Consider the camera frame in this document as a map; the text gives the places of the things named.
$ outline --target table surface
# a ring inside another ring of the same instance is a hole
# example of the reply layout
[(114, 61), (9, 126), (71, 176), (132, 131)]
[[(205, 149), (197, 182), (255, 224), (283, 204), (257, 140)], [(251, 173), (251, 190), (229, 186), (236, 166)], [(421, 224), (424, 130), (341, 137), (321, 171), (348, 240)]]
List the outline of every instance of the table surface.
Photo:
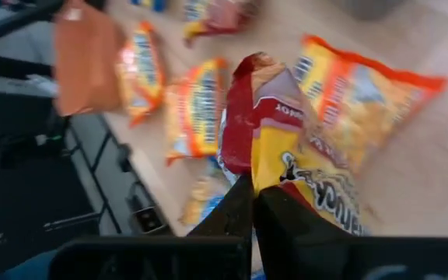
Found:
[[(183, 0), (170, 1), (164, 14), (110, 1), (109, 13), (131, 33), (148, 19), (161, 38), (170, 77), (207, 58), (223, 56), (235, 68), (256, 51), (292, 66), (303, 33), (334, 46), (376, 58), (391, 67), (448, 75), (448, 1), (409, 1), (390, 16), (361, 22), (324, 0), (265, 0), (257, 21), (234, 36), (200, 38), (192, 49), (182, 41)], [(205, 161), (184, 159), (165, 165), (163, 109), (130, 130), (128, 117), (105, 114), (120, 142), (132, 147), (131, 160), (174, 232), (182, 236), (182, 208), (205, 170)], [(448, 91), (402, 127), (364, 171), (357, 188), (369, 226), (377, 235), (448, 236)]]

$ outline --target yellow snack bag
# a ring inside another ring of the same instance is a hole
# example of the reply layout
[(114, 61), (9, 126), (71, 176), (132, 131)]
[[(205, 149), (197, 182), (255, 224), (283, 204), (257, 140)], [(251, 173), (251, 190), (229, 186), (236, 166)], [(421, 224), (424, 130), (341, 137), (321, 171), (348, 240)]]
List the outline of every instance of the yellow snack bag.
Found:
[(166, 83), (150, 23), (141, 22), (126, 43), (117, 73), (121, 80), (124, 108), (131, 116), (130, 125), (134, 126), (162, 103)]
[(168, 165), (179, 158), (217, 153), (226, 69), (224, 59), (212, 59), (167, 88)]
[(395, 71), (305, 37), (296, 79), (355, 174), (390, 133), (448, 85), (444, 77)]
[(239, 68), (247, 72), (240, 72), (233, 85), (249, 81), (253, 99), (251, 173), (256, 193), (278, 186), (328, 222), (363, 234), (348, 165), (324, 134), (292, 73), (266, 54), (245, 58)]

